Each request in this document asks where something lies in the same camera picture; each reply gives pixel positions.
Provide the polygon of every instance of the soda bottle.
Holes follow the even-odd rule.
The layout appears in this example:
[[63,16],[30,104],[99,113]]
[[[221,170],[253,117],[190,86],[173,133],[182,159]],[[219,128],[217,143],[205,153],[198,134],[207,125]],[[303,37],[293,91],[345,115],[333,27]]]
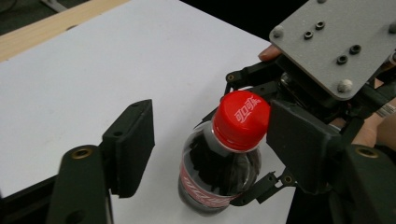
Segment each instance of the soda bottle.
[[182,202],[213,216],[255,183],[269,113],[267,102],[250,91],[222,97],[212,120],[197,126],[184,145],[178,179]]

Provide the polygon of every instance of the black cable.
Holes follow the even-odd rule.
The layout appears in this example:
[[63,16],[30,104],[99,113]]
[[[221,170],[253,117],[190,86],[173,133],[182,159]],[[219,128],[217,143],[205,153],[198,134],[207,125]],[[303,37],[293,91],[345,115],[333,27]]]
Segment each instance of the black cable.
[[2,11],[0,11],[0,14],[4,13],[4,12],[7,12],[7,11],[10,11],[12,8],[15,7],[15,5],[17,5],[17,3],[18,3],[18,0],[14,0],[14,2],[12,2],[11,6],[9,6],[8,8],[3,9]]

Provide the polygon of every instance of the white surface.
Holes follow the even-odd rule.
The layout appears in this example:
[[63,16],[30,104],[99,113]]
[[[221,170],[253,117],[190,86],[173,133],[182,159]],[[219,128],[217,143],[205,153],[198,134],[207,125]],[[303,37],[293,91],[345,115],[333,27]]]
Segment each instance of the white surface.
[[[214,109],[225,75],[268,42],[176,0],[134,0],[0,63],[0,190],[56,175],[73,147],[98,145],[130,104],[152,99],[156,146],[140,188],[112,197],[115,223],[285,223],[294,189],[200,217],[178,198],[181,149]],[[262,174],[283,164],[262,144]]]

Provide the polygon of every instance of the gray metal plate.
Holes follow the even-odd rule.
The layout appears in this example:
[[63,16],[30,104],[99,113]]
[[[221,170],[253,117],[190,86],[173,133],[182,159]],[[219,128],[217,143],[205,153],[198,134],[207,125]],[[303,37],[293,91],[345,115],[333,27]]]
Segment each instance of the gray metal plate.
[[[270,41],[330,95],[348,100],[396,49],[393,26],[396,0],[310,0],[270,33]],[[351,54],[355,45],[361,51]],[[342,55],[347,62],[338,64]]]

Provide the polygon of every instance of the bottle cap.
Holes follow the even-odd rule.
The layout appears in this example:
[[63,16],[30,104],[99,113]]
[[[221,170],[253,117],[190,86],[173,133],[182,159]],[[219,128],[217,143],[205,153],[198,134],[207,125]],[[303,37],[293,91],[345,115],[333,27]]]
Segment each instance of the bottle cap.
[[232,91],[220,101],[213,118],[213,131],[220,142],[233,150],[256,147],[268,130],[271,107],[250,91]]

